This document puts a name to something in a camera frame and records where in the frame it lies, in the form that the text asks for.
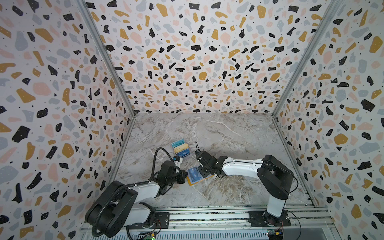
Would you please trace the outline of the yellow leather card holder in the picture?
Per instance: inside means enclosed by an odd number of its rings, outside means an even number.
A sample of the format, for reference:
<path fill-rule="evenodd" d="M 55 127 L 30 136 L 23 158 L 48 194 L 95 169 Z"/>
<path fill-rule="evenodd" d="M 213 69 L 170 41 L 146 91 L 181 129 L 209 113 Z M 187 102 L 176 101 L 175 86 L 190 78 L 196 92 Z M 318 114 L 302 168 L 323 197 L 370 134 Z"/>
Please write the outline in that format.
<path fill-rule="evenodd" d="M 187 170 L 188 176 L 187 176 L 187 181 L 189 186 L 193 186 L 199 182 L 202 182 L 206 179 L 209 179 L 213 177 L 213 175 L 208 175 L 206 177 L 203 177 L 201 173 L 198 170 L 198 167 L 193 167 Z"/>

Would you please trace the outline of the blue VIP card from holder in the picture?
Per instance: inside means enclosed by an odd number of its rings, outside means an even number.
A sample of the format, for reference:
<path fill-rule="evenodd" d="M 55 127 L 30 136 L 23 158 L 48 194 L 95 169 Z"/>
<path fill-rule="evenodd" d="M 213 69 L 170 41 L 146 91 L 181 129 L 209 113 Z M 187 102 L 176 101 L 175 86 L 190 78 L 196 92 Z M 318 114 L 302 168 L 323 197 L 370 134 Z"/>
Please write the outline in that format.
<path fill-rule="evenodd" d="M 187 170 L 187 172 L 188 172 L 188 177 L 190 179 L 191 184 L 195 184 L 202 179 L 197 167 L 190 168 Z"/>

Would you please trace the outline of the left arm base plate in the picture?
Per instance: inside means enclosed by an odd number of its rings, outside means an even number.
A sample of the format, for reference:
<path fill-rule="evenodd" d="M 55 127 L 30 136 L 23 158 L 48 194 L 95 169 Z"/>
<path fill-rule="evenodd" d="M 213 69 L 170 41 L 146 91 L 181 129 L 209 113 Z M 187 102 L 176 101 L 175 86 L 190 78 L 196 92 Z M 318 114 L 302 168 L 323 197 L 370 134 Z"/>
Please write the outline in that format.
<path fill-rule="evenodd" d="M 130 230 L 143 230 L 149 231 L 154 229 L 168 229 L 170 223 L 170 213 L 155 213 L 150 215 L 150 219 L 147 222 L 128 225 Z"/>

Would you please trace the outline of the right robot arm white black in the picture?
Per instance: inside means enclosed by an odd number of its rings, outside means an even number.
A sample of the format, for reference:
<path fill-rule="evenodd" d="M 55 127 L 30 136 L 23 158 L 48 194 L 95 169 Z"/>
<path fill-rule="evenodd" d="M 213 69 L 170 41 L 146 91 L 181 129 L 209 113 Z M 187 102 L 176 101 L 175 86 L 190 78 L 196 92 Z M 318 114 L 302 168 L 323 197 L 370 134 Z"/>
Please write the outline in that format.
<path fill-rule="evenodd" d="M 285 203 L 291 193 L 294 173 L 272 155 L 262 159 L 239 160 L 226 156 L 218 159 L 206 151 L 195 151 L 196 160 L 200 163 L 199 173 L 203 177 L 243 176 L 259 179 L 270 194 L 267 205 L 267 216 L 280 218 Z"/>

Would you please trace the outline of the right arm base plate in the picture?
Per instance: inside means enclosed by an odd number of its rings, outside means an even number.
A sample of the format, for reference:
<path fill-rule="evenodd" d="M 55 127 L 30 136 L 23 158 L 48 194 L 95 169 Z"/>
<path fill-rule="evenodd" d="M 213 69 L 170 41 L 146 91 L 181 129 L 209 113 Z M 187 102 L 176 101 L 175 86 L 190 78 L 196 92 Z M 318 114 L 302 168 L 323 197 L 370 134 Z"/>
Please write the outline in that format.
<path fill-rule="evenodd" d="M 275 217 L 265 211 L 250 211 L 248 222 L 252 227 L 290 227 L 291 222 L 287 211 L 283 210 L 280 217 Z"/>

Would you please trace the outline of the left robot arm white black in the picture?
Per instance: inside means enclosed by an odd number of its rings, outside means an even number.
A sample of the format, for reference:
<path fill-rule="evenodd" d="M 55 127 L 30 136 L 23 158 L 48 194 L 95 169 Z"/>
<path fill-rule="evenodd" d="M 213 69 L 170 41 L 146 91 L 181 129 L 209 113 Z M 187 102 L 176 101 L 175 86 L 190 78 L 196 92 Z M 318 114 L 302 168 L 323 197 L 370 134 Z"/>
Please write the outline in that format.
<path fill-rule="evenodd" d="M 156 209 L 144 202 L 167 193 L 175 184 L 184 184 L 188 172 L 175 161 L 165 161 L 161 169 L 152 169 L 148 181 L 123 184 L 113 181 L 93 203 L 85 216 L 92 226 L 92 236 L 114 237 L 123 227 L 135 224 L 151 226 Z"/>

